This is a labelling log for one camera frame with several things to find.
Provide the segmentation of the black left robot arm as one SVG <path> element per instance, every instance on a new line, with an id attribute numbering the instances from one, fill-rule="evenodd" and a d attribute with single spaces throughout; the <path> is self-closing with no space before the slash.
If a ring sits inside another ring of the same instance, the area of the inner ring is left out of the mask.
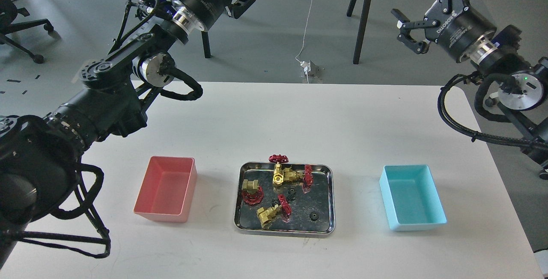
<path id="1" fill-rule="evenodd" d="M 239 18 L 255 0 L 139 0 L 141 21 L 121 30 L 107 57 L 81 69 L 84 89 L 45 117 L 1 117 L 1 264 L 17 242 L 66 249 L 62 240 L 104 245 L 111 239 L 93 205 L 104 181 L 97 166 L 81 158 L 95 141 L 108 135 L 126 137 L 147 125 L 146 111 L 157 96 L 194 101 L 203 88 L 176 67 L 169 49 L 187 43 L 194 29 L 207 32 L 227 11 Z"/>

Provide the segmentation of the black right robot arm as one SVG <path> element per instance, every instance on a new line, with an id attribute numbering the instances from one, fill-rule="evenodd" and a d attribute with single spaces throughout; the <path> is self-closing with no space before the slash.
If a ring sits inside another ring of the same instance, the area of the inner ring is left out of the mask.
<path id="1" fill-rule="evenodd" d="M 452 129 L 496 145 L 515 146 L 542 167 L 539 177 L 547 179 L 546 120 L 534 123 L 524 115 L 547 100 L 547 58 L 531 66 L 517 51 L 521 30 L 513 25 L 500 32 L 470 0 L 435 0 L 420 21 L 411 21 L 393 9 L 398 39 L 414 53 L 426 53 L 431 43 L 441 46 L 457 63 L 470 60 L 475 71 L 452 77 L 437 99 L 441 119 Z M 453 119 L 446 109 L 446 95 L 460 82 L 478 86 L 474 109 L 484 119 L 513 124 L 523 137 L 502 137 L 474 131 Z"/>

